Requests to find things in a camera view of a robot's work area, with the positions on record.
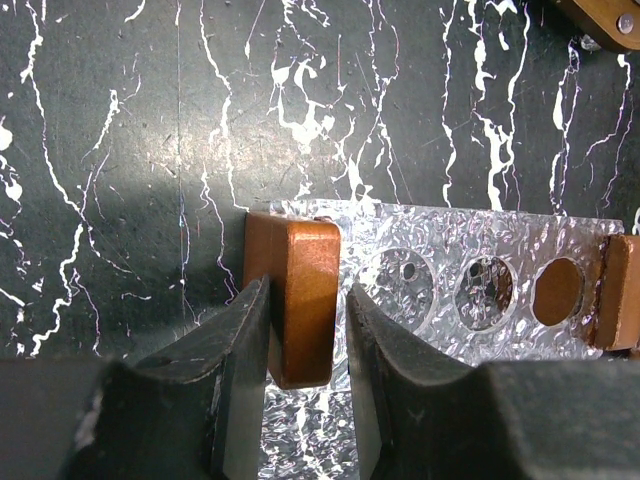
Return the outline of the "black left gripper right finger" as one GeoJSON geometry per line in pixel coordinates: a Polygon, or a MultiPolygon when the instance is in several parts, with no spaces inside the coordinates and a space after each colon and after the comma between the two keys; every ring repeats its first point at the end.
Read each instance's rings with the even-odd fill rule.
{"type": "Polygon", "coordinates": [[[635,479],[634,361],[468,366],[391,320],[360,286],[346,301],[364,479],[635,479]]]}

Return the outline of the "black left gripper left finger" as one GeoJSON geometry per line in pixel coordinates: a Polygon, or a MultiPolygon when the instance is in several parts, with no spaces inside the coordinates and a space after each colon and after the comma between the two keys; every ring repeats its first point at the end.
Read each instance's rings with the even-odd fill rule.
{"type": "Polygon", "coordinates": [[[253,479],[269,347],[269,281],[135,365],[1,364],[5,479],[253,479]]]}

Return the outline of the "wood acrylic toothbrush stand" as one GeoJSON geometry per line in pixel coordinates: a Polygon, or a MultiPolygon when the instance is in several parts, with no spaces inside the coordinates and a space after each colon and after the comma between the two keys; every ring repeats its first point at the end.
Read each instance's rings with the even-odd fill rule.
{"type": "Polygon", "coordinates": [[[477,367],[639,366],[639,236],[618,220],[339,200],[276,201],[245,220],[244,277],[272,292],[262,479],[364,479],[346,301],[477,367]]]}

